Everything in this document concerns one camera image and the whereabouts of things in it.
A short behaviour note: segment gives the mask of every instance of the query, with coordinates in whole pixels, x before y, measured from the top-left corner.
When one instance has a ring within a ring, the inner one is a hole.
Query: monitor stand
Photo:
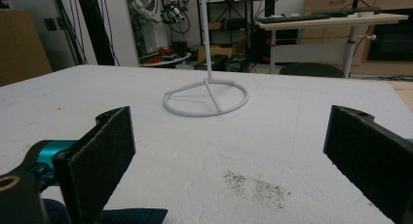
[[[203,26],[204,28],[207,28],[207,0],[201,0],[202,2],[202,13],[203,13]],[[204,37],[205,37],[205,44],[206,44],[206,67],[207,67],[207,78],[205,78],[202,82],[186,85],[184,87],[175,89],[173,91],[169,91],[165,93],[165,98],[164,98],[164,105],[169,110],[170,112],[177,114],[177,115],[182,115],[182,116],[188,116],[188,117],[209,117],[209,116],[216,116],[216,115],[222,115],[226,114],[229,112],[232,112],[234,110],[237,110],[241,108],[243,105],[245,105],[248,100],[249,100],[249,94],[248,91],[241,85],[238,85],[235,83],[235,81],[225,81],[225,80],[215,80],[212,78],[212,68],[211,68],[211,60],[210,60],[210,49],[209,49],[209,33],[208,30],[204,30]],[[241,90],[244,93],[244,99],[241,100],[239,103],[235,104],[232,107],[229,108],[221,108],[220,104],[215,98],[214,93],[212,92],[210,85],[224,85],[224,86],[231,86],[235,87],[239,90]],[[174,108],[170,106],[169,104],[169,99],[172,97],[173,94],[175,93],[180,93],[184,91],[188,91],[191,89],[195,89],[200,86],[205,86],[207,92],[209,93],[210,98],[213,101],[213,104],[215,105],[216,111],[212,112],[190,112],[186,110],[181,110],[179,108]]]

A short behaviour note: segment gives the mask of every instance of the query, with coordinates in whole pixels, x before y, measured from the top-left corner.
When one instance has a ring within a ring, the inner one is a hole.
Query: black box
[[[225,61],[225,70],[231,72],[249,72],[248,55],[234,55]]]
[[[225,71],[225,61],[228,56],[215,55],[210,57],[211,68],[213,71]],[[204,59],[194,65],[195,70],[207,70],[207,60]]]

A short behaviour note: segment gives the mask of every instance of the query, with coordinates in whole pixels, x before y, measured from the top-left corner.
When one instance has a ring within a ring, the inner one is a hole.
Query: chair seat
[[[293,63],[283,67],[280,70],[281,75],[295,75],[295,76],[316,76],[316,77],[331,77],[343,78],[342,70],[335,66],[321,64],[321,63]]]

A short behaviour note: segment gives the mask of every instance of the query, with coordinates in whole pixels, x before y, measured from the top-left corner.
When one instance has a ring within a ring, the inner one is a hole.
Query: keyboard
[[[315,19],[329,19],[328,15],[308,15],[308,16],[298,16],[298,17],[281,17],[281,18],[263,18],[258,19],[261,23],[279,23],[279,22],[291,22],[291,21],[306,21]]]
[[[343,15],[352,15],[354,13],[361,12],[373,12],[374,15],[380,14],[382,10],[379,7],[361,7],[361,8],[349,8],[349,9],[340,9],[340,10],[329,10],[323,12],[314,12],[314,15],[328,15],[331,17],[343,16]]]

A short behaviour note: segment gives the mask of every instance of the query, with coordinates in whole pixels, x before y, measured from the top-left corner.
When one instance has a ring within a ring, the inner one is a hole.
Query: desk leg
[[[276,74],[276,32],[277,30],[272,30],[271,33],[270,74]]]
[[[350,68],[352,67],[352,61],[353,61],[353,53],[355,52],[355,47],[356,47],[356,33],[357,33],[357,26],[352,26],[350,30],[350,37],[346,45],[346,51],[344,52],[344,57],[343,57],[344,78],[349,78],[349,75],[350,75]]]

